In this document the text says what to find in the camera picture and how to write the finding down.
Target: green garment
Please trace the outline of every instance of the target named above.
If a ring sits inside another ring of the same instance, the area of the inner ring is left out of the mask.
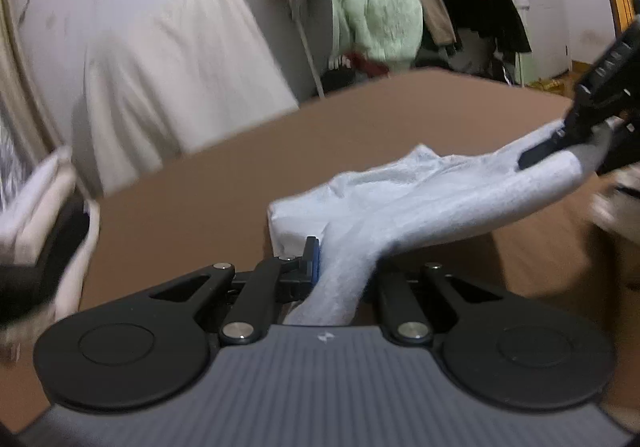
[[[367,59],[410,62],[422,40],[420,0],[332,0],[335,58],[359,52]]]

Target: ribbed plastic surface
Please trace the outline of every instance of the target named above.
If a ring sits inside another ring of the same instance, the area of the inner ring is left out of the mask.
[[[428,351],[376,327],[273,326],[225,348],[187,392],[152,409],[91,416],[58,406],[30,447],[618,447],[630,436],[596,405],[510,413],[453,385]]]

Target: brown table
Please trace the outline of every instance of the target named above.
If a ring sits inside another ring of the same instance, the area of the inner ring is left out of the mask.
[[[371,82],[305,106],[101,200],[100,240],[81,307],[217,261],[251,269],[270,255],[270,201],[345,170],[396,160],[419,143],[439,154],[493,151],[567,107],[557,96],[438,71]],[[593,178],[526,220],[405,261],[460,265],[604,324],[614,293],[610,255],[601,253],[588,222],[590,196],[600,185]],[[23,351],[17,366],[0,371],[0,420],[13,430],[47,406],[30,356]]]

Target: white door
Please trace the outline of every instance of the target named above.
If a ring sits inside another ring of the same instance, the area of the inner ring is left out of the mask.
[[[525,15],[537,74],[547,79],[569,68],[569,31],[564,0],[530,0]]]

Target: white logo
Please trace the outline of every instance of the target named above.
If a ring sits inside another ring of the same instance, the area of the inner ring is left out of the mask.
[[[324,344],[335,339],[335,335],[331,332],[324,332],[318,335],[318,340],[322,341]]]

